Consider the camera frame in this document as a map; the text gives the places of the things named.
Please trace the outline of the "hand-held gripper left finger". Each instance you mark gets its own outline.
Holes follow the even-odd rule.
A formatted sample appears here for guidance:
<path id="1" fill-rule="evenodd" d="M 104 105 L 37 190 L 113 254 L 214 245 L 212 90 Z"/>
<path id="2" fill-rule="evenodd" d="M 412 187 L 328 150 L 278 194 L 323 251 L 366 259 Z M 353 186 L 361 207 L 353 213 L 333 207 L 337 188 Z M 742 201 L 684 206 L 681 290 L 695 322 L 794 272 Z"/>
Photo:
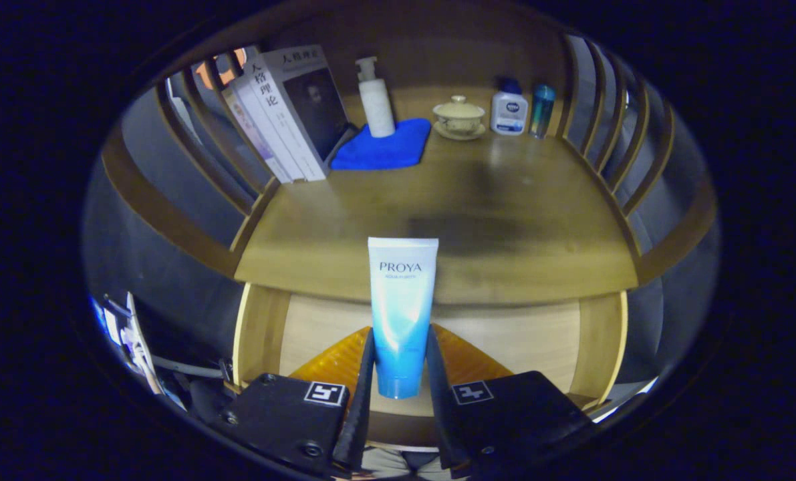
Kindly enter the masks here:
<path id="1" fill-rule="evenodd" d="M 261 374 L 221 410 L 221 434 L 308 476 L 351 478 L 362 465 L 373 371 L 374 336 L 364 327 L 302 374 Z"/>

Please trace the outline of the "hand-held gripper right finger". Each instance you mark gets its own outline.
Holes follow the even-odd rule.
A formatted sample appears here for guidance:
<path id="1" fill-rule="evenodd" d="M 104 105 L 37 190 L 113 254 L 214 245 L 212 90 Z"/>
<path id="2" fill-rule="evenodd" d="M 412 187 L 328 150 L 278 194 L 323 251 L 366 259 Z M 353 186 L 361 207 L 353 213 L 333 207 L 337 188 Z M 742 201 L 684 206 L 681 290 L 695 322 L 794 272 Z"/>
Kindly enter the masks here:
<path id="1" fill-rule="evenodd" d="M 453 478 L 526 478 L 597 426 L 541 372 L 458 380 L 452 336 L 430 326 L 427 365 L 441 466 Z"/>

